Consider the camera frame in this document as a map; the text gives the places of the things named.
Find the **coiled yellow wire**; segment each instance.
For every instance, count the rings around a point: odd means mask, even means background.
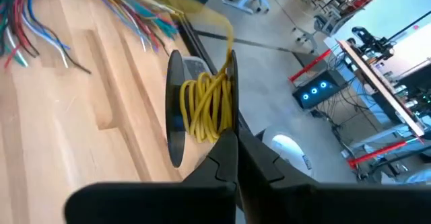
[[[201,73],[196,81],[187,80],[181,85],[180,109],[184,125],[186,131],[195,136],[198,143],[205,140],[215,143],[224,129],[232,127],[232,83],[226,75],[226,67],[227,63],[216,76]],[[185,106],[186,88],[189,89],[190,126]]]

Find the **concrete floor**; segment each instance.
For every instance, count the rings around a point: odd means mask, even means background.
[[[267,14],[249,15],[224,5],[222,0],[209,0],[207,6],[225,15],[234,26],[235,38],[288,50],[309,52],[310,45],[300,45],[292,28],[299,25],[312,32],[312,9],[300,0],[268,0]],[[196,30],[224,35],[219,28],[192,21]],[[323,35],[317,35],[318,53],[327,47]],[[200,40],[217,68],[225,60],[226,41],[200,36]],[[288,77],[302,66],[292,53],[259,46],[235,43],[238,59],[240,111],[252,132],[257,134],[268,126],[281,125],[310,158],[313,178],[320,182],[356,183],[341,147],[322,119],[304,112],[292,97],[293,87]]]

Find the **red metal frame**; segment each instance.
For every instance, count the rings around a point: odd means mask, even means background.
[[[322,55],[318,56],[315,60],[313,60],[309,65],[305,66],[303,69],[299,70],[299,72],[295,73],[293,76],[289,77],[289,80],[293,83],[293,81],[297,80],[301,75],[308,72],[312,67],[314,67],[318,62],[323,60],[331,53],[331,49],[326,50]]]
[[[359,164],[359,163],[362,163],[364,161],[368,161],[368,160],[372,159],[373,157],[377,157],[379,155],[388,153],[388,152],[396,150],[396,149],[398,149],[400,147],[404,147],[409,142],[417,140],[417,139],[421,140],[421,138],[416,137],[416,138],[410,139],[408,141],[399,141],[397,143],[393,143],[393,144],[391,144],[389,146],[386,146],[386,147],[383,147],[383,148],[381,148],[379,150],[376,150],[376,151],[374,151],[372,153],[365,154],[365,155],[363,155],[363,156],[361,156],[361,157],[359,157],[357,159],[349,159],[347,162],[349,163],[349,166],[352,169],[356,169],[356,165]]]

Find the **workbench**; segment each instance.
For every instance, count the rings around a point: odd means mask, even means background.
[[[187,135],[183,163],[172,166],[164,50],[144,51],[101,0],[34,0],[34,9],[92,74],[64,68],[26,30],[40,56],[0,73],[0,223],[62,223],[68,196],[91,183],[188,176],[213,145]],[[189,54],[180,37],[163,40],[168,52]]]
[[[393,108],[400,121],[402,121],[401,124],[391,126],[381,133],[352,143],[350,147],[360,147],[363,144],[374,142],[379,138],[385,137],[394,132],[399,132],[401,129],[405,128],[407,129],[407,132],[411,131],[411,135],[415,135],[417,137],[423,136],[425,134],[426,126],[422,122],[422,119],[419,119],[417,116],[413,115],[409,109],[405,107],[405,102],[395,95],[395,89],[383,76],[383,74],[373,66],[366,63],[364,59],[358,55],[346,41],[339,41],[338,43],[340,44],[343,51],[348,55],[348,57],[354,62],[355,66],[357,66],[362,75],[365,76],[369,82],[375,86],[377,92],[382,95],[384,100],[388,103],[388,105],[390,105],[389,107]]]

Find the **white wall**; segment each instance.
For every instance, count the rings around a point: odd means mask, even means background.
[[[336,44],[335,39],[355,38],[352,34],[352,28],[355,26],[365,27],[374,36],[388,38],[430,10],[431,0],[373,0],[365,10],[346,22],[334,36],[327,38],[325,43],[331,48]],[[418,23],[418,26],[422,27],[430,22],[431,15]]]
[[[392,71],[392,77],[395,79],[399,79],[401,74],[405,77],[431,63],[427,60],[431,57],[431,24],[394,45],[393,50],[393,57],[385,61],[380,71],[382,73]]]

